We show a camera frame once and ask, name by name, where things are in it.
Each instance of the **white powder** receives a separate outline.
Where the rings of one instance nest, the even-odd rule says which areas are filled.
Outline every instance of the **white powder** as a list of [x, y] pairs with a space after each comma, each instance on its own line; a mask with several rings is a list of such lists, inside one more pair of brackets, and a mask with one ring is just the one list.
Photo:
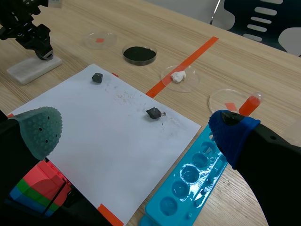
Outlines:
[[172, 73], [171, 78], [173, 79], [174, 82], [179, 83], [186, 78], [186, 73], [185, 71], [174, 72]]

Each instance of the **blue plastic tray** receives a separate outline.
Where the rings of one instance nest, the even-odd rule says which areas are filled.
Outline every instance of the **blue plastic tray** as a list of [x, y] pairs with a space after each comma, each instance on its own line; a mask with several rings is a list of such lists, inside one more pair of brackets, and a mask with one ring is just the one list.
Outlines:
[[148, 202], [139, 226], [193, 225], [227, 164], [206, 126]]

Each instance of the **black chair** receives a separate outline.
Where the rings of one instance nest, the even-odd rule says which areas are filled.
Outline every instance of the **black chair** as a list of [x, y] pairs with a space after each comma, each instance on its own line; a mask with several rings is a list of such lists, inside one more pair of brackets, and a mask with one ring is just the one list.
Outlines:
[[[300, 0], [224, 0], [225, 10], [235, 16], [230, 32], [286, 50], [279, 44], [280, 34], [287, 28], [301, 27]], [[210, 24], [221, 0], [215, 8]]]

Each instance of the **table surface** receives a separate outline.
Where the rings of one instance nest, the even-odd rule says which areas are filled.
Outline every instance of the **table surface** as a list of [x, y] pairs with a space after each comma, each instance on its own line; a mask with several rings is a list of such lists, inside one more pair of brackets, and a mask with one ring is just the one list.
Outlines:
[[[34, 53], [14, 40], [0, 41], [0, 108], [5, 113], [93, 63], [145, 93], [160, 81], [161, 71], [178, 65], [215, 36], [219, 40], [192, 64], [201, 76], [198, 88], [189, 93], [165, 88], [156, 100], [203, 127], [211, 115], [209, 96], [222, 88], [236, 89], [246, 95], [254, 91], [264, 93], [265, 100], [256, 117], [278, 134], [300, 116], [300, 58], [147, 2], [65, 0], [62, 9], [42, 8], [34, 23], [43, 23], [51, 29], [51, 43], [63, 65], [22, 86], [11, 80], [6, 70]], [[83, 38], [101, 30], [118, 35], [116, 45], [106, 50], [88, 49]], [[142, 67], [125, 62], [121, 51], [133, 42], [156, 46], [156, 61]], [[133, 215], [129, 226], [137, 225], [158, 186]], [[265, 226], [267, 222], [246, 182], [228, 166], [194, 225]]]

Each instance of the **test tube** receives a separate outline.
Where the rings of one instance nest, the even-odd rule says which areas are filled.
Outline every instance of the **test tube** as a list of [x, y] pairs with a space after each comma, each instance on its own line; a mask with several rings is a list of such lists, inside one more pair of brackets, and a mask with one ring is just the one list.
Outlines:
[[263, 95], [260, 92], [253, 93], [240, 107], [239, 113], [243, 116], [249, 116], [263, 101]]

